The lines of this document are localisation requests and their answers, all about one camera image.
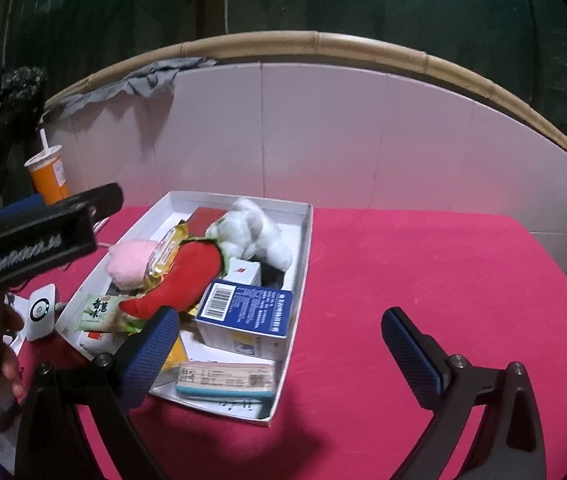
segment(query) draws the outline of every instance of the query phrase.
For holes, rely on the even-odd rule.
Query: power button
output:
[[[46,300],[46,298],[41,298],[40,300],[35,301],[30,309],[30,319],[33,321],[39,321],[48,314],[49,309],[50,302]]]

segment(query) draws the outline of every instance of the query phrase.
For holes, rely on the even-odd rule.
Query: pink plush ball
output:
[[[106,272],[121,290],[134,290],[144,284],[146,265],[157,248],[152,240],[126,240],[109,248],[110,261]]]

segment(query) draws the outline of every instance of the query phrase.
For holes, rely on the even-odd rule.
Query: red tablecloth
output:
[[[144,211],[121,211],[99,239],[115,242]],[[104,253],[39,276],[23,294],[54,282],[68,300]],[[155,397],[131,420],[174,479],[388,478],[430,416],[381,339],[381,313],[393,305],[448,353],[479,366],[525,364],[541,413],[548,480],[562,478],[567,279],[522,226],[499,216],[317,210],[297,339],[272,427]],[[43,360],[63,367],[83,358],[56,335],[26,343],[20,354],[26,381]],[[473,410],[442,478],[461,466],[481,410]],[[112,467],[105,468],[111,476]]]

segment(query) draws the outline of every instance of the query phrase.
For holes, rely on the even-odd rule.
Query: paper cup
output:
[[[36,191],[41,193],[47,205],[54,204],[70,194],[66,184],[61,150],[60,144],[51,146],[48,152],[39,152],[24,164],[30,172],[30,178],[33,179]]]

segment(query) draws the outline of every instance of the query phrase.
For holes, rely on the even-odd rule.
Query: yellow snack wrapper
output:
[[[144,276],[144,294],[159,285],[175,261],[179,244],[188,238],[188,225],[184,221],[174,226],[161,238],[157,248],[148,259]]]
[[[175,341],[175,344],[172,347],[172,350],[170,350],[170,353],[166,358],[166,362],[164,362],[163,367],[161,367],[161,371],[174,368],[185,361],[188,361],[188,355],[186,354],[186,349],[184,348],[184,344],[181,340],[181,335],[179,335],[177,341]]]
[[[183,312],[182,314],[185,314],[186,316],[188,316],[188,318],[190,320],[195,319],[197,312],[199,312],[199,303],[193,305],[192,307],[190,307],[187,311]]]

